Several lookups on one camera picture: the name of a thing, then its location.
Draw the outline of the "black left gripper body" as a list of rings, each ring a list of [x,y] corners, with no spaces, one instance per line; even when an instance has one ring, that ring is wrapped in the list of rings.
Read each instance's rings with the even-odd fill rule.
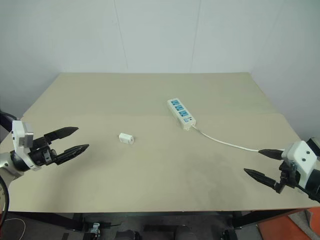
[[[43,137],[33,140],[32,147],[28,153],[31,160],[37,165],[51,165],[57,163],[57,153],[54,149],[50,148],[52,141],[57,140],[57,134],[45,134]]]

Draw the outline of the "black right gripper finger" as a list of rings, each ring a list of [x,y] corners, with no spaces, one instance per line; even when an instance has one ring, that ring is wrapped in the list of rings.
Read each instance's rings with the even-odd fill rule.
[[[281,161],[283,150],[279,149],[261,149],[258,151],[259,154],[264,155],[268,158],[275,159]]]
[[[244,168],[243,170],[257,182],[266,185],[270,188],[275,188],[277,182],[274,179],[265,176],[264,173],[248,168]]]

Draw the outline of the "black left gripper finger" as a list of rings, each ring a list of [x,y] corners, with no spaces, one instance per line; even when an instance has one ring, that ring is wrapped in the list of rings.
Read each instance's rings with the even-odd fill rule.
[[[74,126],[63,127],[45,134],[44,138],[46,139],[48,144],[51,144],[52,141],[63,139],[72,135],[78,129],[79,129],[78,127],[74,127]]]
[[[56,155],[53,159],[53,162],[57,165],[68,162],[76,158],[78,155],[82,154],[89,146],[89,144],[82,144],[71,147],[65,150],[63,153]]]

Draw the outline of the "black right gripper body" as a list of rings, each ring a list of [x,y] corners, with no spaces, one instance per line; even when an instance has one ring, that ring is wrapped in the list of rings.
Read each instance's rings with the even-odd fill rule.
[[[279,182],[275,180],[273,184],[275,192],[280,194],[285,187],[296,188],[300,180],[300,174],[297,171],[296,164],[283,161],[279,166],[279,170],[280,180]]]

